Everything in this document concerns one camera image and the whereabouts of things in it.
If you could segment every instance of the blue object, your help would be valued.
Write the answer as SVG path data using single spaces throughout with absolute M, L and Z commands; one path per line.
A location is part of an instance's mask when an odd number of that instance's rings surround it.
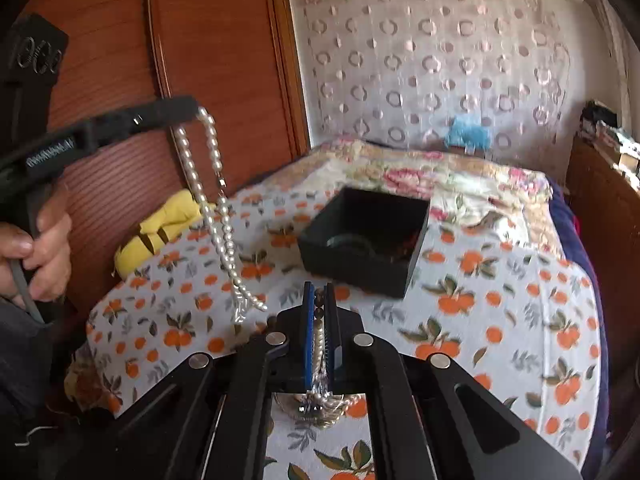
M 312 382 L 312 358 L 313 358 L 313 341 L 314 341 L 314 299 L 315 288 L 311 282 L 305 282 L 305 289 L 302 298 L 302 311 L 300 318 L 303 321 L 303 341 L 305 356 L 305 388 L 311 389 Z
M 609 349 L 604 327 L 602 299 L 600 298 L 600 289 L 598 288 L 598 278 L 595 270 L 578 233 L 575 231 L 574 213 L 564 201 L 558 184 L 549 177 L 547 179 L 554 190 L 553 197 L 549 202 L 549 212 L 558 232 L 564 254 L 568 260 L 580 265 L 588 274 L 591 283 L 593 283 L 593 291 L 596 297 L 598 323 L 600 324 L 600 393 L 598 394 L 598 409 L 593 423 L 593 435 L 582 466 L 584 480 L 593 480 L 596 478 L 602 462 L 602 454 L 607 440 L 607 420 L 609 418 Z
M 444 138 L 444 144 L 449 146 L 459 146 L 466 152 L 473 153 L 475 150 L 488 150 L 491 147 L 491 137 L 489 130 L 484 126 L 472 124 L 460 117 L 453 121 L 449 133 Z

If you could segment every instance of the pearl necklace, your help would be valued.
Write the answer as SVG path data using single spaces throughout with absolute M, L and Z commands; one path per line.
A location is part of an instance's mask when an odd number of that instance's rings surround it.
M 216 202 L 216 210 L 219 213 L 222 224 L 222 232 L 216 228 L 211 206 L 204 194 L 204 187 L 198 177 L 191 151 L 189 150 L 189 141 L 187 134 L 182 126 L 174 129 L 175 143 L 178 148 L 180 160 L 184 173 L 187 176 L 189 188 L 200 207 L 200 213 L 204 219 L 204 225 L 207 227 L 211 236 L 213 246 L 216 253 L 220 257 L 220 264 L 225 269 L 229 280 L 231 281 L 231 295 L 234 300 L 233 322 L 241 324 L 246 319 L 246 313 L 250 307 L 257 308 L 262 312 L 267 310 L 266 304 L 256 298 L 242 282 L 242 278 L 236 270 L 236 245 L 234 244 L 233 228 L 231 227 L 231 218 L 229 217 L 228 198 L 226 196 L 226 181 L 222 176 L 222 161 L 220 160 L 220 150 L 218 149 L 218 133 L 216 131 L 216 121 L 203 107 L 198 109 L 197 119 L 203 124 L 207 134 L 207 146 L 209 147 L 209 157 L 213 171 L 218 180 L 220 195 Z

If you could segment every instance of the blue gripper pad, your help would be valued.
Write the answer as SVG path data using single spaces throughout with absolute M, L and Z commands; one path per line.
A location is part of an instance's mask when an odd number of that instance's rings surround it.
M 302 340 L 303 359 L 305 360 L 305 388 L 311 389 L 313 373 L 313 344 L 314 344 L 314 300 L 315 288 L 311 282 L 305 282 L 302 293 L 302 312 L 300 313 L 300 335 Z

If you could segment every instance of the dark blue blanket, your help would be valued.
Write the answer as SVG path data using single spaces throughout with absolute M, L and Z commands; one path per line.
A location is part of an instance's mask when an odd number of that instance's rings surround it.
M 591 261 L 584 250 L 584 246 L 580 241 L 578 233 L 574 226 L 574 213 L 564 201 L 562 191 L 558 184 L 549 179 L 551 187 L 554 190 L 554 196 L 549 203 L 551 218 L 558 231 L 560 243 L 564 249 L 567 260 L 580 265 L 589 275 L 593 283 L 593 289 L 596 296 L 596 307 L 598 309 L 598 322 L 600 323 L 600 361 L 602 368 L 600 369 L 600 393 L 598 397 L 598 411 L 593 424 L 593 436 L 591 444 L 582 466 L 582 476 L 584 480 L 593 480 L 598 473 L 600 463 L 602 462 L 602 454 L 604 452 L 607 439 L 607 419 L 609 418 L 609 361 L 607 339 L 605 337 L 604 317 L 602 315 L 602 301 L 600 299 L 600 287 L 598 279 L 593 270 Z

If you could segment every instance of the white wall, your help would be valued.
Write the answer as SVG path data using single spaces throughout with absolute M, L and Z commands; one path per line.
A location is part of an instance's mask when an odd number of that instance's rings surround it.
M 587 3 L 577 4 L 566 0 L 544 0 L 548 9 L 553 10 L 562 29 L 562 36 L 571 53 L 570 87 L 564 104 L 561 129 L 573 132 L 577 129 L 584 102 L 597 99 L 614 111 L 620 111 L 619 94 L 616 90 L 617 78 L 614 63 L 609 55 L 607 42 L 601 33 L 597 20 Z M 634 58 L 638 66 L 635 84 L 639 92 L 639 102 L 632 108 L 640 121 L 640 52 Z M 309 117 L 310 126 L 313 117 Z M 571 135 L 558 136 L 558 149 L 568 161 L 571 150 Z
M 626 49 L 628 54 L 628 84 L 631 101 L 631 123 L 634 137 L 640 139 L 640 51 L 629 33 L 626 34 Z

